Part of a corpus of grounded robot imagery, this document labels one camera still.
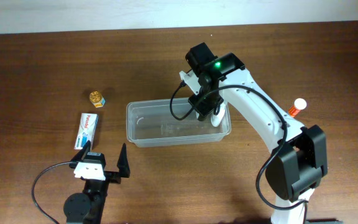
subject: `toothpaste box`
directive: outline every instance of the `toothpaste box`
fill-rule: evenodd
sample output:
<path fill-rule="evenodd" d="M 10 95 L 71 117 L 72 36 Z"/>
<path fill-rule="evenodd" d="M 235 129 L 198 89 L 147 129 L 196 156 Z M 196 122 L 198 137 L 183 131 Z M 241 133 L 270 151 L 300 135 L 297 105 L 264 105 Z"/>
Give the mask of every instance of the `toothpaste box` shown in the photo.
<path fill-rule="evenodd" d="M 74 149 L 80 150 L 89 140 L 91 141 L 91 149 L 93 145 L 93 136 L 98 123 L 97 114 L 81 114 L 80 128 L 78 128 L 77 139 L 75 140 Z"/>

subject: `white wall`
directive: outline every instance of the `white wall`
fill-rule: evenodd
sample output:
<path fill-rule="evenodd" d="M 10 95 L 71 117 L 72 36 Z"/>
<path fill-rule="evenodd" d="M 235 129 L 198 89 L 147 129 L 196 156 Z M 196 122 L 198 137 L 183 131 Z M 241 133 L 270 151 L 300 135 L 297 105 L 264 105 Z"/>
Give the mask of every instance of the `white wall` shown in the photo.
<path fill-rule="evenodd" d="M 358 0 L 0 0 L 0 34 L 358 20 Z"/>

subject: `wooden table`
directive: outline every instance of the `wooden table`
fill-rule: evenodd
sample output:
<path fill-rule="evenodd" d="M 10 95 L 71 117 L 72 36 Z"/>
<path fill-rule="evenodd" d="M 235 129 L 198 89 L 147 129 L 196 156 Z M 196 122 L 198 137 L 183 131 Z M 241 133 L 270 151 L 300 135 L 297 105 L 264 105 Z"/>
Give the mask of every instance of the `wooden table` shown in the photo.
<path fill-rule="evenodd" d="M 167 99 L 188 70 L 185 54 L 206 42 L 235 53 L 283 109 L 308 102 L 298 119 L 327 135 L 328 175 L 308 218 L 358 223 L 358 22 L 0 35 L 0 223 L 50 223 L 30 187 L 44 168 L 69 161 L 80 113 L 100 115 L 94 150 L 107 170 L 127 143 L 132 175 L 111 185 L 103 223 L 231 223 L 269 218 L 255 176 L 269 153 L 233 107 L 221 142 L 138 148 L 126 139 L 126 105 Z M 88 95 L 106 99 L 94 108 Z M 188 88 L 178 97 L 190 96 Z M 43 176 L 35 194 L 62 223 L 65 199 L 81 192 L 73 170 Z M 262 190 L 274 201 L 265 179 Z"/>

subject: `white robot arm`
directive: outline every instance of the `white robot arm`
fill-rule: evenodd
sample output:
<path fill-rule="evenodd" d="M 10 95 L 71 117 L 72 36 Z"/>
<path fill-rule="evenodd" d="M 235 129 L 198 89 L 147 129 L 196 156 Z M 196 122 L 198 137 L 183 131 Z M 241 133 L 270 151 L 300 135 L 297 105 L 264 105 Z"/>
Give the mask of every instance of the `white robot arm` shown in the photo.
<path fill-rule="evenodd" d="M 213 112 L 211 122 L 214 126 L 219 126 L 226 104 L 230 103 L 258 132 L 269 152 L 273 153 L 283 140 L 284 130 L 282 120 L 266 100 L 271 102 L 287 126 L 287 137 L 284 139 L 286 143 L 266 169 L 267 180 L 277 194 L 275 206 L 287 208 L 300 201 L 308 201 L 327 173 L 325 135 L 322 130 L 318 126 L 307 129 L 282 110 L 256 84 L 250 72 L 234 54 L 218 58 L 202 43 L 193 47 L 186 59 L 192 70 L 188 73 L 180 72 L 180 77 L 194 93 L 189 102 L 196 110 L 198 119 L 202 121 Z M 253 91 L 236 88 L 234 85 L 251 88 L 265 99 Z M 213 90 L 216 91 L 215 95 L 210 93 Z M 296 152 L 294 146 L 299 147 L 300 152 Z M 275 209 L 271 222 L 301 224 L 304 222 L 304 214 L 304 203 L 291 210 Z"/>

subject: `white box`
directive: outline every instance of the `white box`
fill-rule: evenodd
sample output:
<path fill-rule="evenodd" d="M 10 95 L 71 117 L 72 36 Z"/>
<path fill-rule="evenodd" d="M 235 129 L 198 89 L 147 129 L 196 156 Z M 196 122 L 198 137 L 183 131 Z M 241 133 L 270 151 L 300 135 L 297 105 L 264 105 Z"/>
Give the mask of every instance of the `white box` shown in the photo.
<path fill-rule="evenodd" d="M 89 140 L 91 141 L 91 149 L 93 145 L 93 136 L 98 123 L 97 114 L 81 114 L 80 127 L 78 128 L 77 138 L 75 139 L 74 149 L 80 150 Z"/>

